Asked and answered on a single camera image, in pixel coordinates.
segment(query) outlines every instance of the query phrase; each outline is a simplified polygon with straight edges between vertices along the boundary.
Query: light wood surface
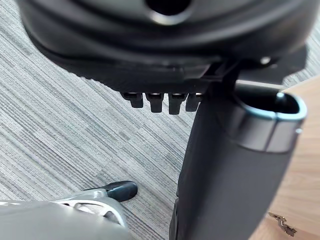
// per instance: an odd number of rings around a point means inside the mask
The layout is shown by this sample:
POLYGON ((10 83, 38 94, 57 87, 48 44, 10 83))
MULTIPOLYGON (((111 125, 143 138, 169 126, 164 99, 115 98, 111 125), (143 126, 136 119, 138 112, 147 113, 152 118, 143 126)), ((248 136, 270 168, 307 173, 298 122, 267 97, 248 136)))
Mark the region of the light wood surface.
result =
POLYGON ((320 240, 320 77, 286 92, 303 98, 308 118, 270 212, 285 217, 298 232, 292 238, 266 217, 250 240, 320 240))

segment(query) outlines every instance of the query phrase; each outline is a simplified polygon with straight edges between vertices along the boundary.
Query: metal bracket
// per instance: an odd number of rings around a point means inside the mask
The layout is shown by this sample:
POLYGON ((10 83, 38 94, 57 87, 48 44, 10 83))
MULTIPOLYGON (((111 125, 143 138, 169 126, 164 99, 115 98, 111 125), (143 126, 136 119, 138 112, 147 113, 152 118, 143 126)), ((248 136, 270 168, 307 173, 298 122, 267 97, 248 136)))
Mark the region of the metal bracket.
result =
POLYGON ((278 225, 279 227, 289 236, 294 237, 295 234, 297 233, 297 230, 295 230, 293 227, 285 224, 285 222, 287 221, 286 218, 284 218, 283 216, 274 214, 272 212, 269 212, 269 216, 276 219, 278 221, 278 225))

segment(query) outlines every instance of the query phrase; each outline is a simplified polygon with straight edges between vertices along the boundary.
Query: gray striped carpet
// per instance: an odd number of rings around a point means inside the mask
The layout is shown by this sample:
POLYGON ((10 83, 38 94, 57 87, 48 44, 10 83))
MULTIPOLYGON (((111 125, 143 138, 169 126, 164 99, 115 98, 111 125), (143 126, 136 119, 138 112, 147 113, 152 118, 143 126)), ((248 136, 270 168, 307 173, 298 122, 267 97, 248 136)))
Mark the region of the gray striped carpet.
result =
MULTIPOLYGON (((320 73, 315 29, 308 68, 320 73)), ((0 0, 0 199, 46 200, 134 180, 123 204, 137 239, 168 239, 177 180, 194 114, 132 109, 119 93, 56 67, 26 37, 13 0, 0 0)))

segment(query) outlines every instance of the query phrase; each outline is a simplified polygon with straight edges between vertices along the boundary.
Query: round hole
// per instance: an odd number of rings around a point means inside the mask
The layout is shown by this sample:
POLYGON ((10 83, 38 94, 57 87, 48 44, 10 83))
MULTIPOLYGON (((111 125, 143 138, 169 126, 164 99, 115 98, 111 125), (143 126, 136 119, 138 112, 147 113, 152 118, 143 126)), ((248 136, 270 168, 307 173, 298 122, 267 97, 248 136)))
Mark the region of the round hole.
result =
POLYGON ((158 14, 174 16, 183 13, 192 0, 145 0, 147 6, 158 14))

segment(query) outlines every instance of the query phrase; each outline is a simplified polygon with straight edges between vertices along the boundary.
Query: wooden desk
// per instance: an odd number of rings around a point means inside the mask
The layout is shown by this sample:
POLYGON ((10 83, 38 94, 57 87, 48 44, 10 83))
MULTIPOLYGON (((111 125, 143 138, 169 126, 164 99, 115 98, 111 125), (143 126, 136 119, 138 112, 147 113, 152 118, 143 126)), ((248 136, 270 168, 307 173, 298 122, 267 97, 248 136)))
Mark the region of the wooden desk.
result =
POLYGON ((297 233, 288 236, 275 219, 266 217, 250 240, 320 240, 320 77, 286 92, 303 98, 308 118, 270 212, 285 217, 297 233))

